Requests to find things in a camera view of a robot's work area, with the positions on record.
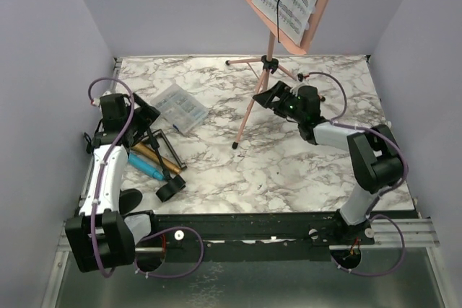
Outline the black desktop mic stand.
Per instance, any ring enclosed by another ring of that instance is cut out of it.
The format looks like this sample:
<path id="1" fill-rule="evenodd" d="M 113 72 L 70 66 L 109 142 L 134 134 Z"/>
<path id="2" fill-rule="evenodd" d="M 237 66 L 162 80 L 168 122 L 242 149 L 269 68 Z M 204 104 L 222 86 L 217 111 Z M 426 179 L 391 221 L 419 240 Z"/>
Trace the black desktop mic stand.
<path id="1" fill-rule="evenodd" d="M 182 162 L 180 161 L 180 157 L 177 155 L 163 130 L 152 132 L 152 130 L 148 128 L 147 136 L 149 139 L 149 145 L 154 150 L 157 158 L 159 159 L 160 166 L 162 168 L 162 174 L 165 179 L 165 184 L 158 189 L 156 196 L 160 199 L 161 202 L 166 202 L 186 187 L 186 181 L 180 176 L 181 170 L 183 168 Z M 165 142 L 167 149 L 170 151 L 173 159 L 176 161 L 176 164 L 179 167 L 180 171 L 179 173 L 175 172 L 174 177 L 171 175 L 172 170 L 169 168 L 169 166 L 167 166 L 167 161 L 162 158 L 160 153 L 160 144 L 157 140 L 158 138 L 161 138 Z"/>

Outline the gold microphone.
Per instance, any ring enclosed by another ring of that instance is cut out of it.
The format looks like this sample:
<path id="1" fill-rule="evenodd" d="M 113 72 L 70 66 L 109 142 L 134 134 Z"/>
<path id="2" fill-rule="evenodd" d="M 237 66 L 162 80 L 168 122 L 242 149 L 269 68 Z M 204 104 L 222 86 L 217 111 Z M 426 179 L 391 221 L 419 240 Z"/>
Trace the gold microphone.
<path id="1" fill-rule="evenodd" d="M 145 156 L 146 158 L 152 160 L 153 162 L 160 164 L 160 159 L 156 155 L 153 149 L 150 149 L 147 145 L 143 143 L 137 143 L 136 145 L 131 147 L 135 152 Z M 180 174 L 181 173 L 181 168 L 177 164 L 174 164 L 171 162 L 169 159 L 161 157 L 163 164 L 172 172 L 175 174 Z"/>

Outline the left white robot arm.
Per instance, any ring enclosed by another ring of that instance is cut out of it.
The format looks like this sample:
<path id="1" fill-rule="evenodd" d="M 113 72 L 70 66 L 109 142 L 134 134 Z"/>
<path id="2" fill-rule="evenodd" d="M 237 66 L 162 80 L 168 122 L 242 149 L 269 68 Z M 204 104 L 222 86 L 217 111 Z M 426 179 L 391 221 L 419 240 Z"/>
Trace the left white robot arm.
<path id="1" fill-rule="evenodd" d="M 133 94 L 100 98 L 102 118 L 87 145 L 93 168 L 84 202 L 65 223 L 65 233 L 81 272 L 133 263 L 135 246 L 155 245 L 160 229 L 148 211 L 134 212 L 141 193 L 121 189 L 131 147 L 141 141 L 159 117 L 157 109 Z"/>

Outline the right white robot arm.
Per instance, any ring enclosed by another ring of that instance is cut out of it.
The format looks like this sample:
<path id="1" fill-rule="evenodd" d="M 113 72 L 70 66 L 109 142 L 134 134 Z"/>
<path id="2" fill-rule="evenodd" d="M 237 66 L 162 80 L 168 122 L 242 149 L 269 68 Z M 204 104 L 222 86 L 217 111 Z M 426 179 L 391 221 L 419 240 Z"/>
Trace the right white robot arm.
<path id="1" fill-rule="evenodd" d="M 318 90 L 306 84 L 291 88 L 277 82 L 255 94 L 253 100 L 275 115 L 294 121 L 304 141 L 349 153 L 356 185 L 339 209 L 342 220 L 332 226 L 333 238 L 349 244 L 357 238 L 357 225 L 366 220 L 377 200 L 402 184 L 409 171 L 391 129 L 385 124 L 351 126 L 323 117 Z"/>

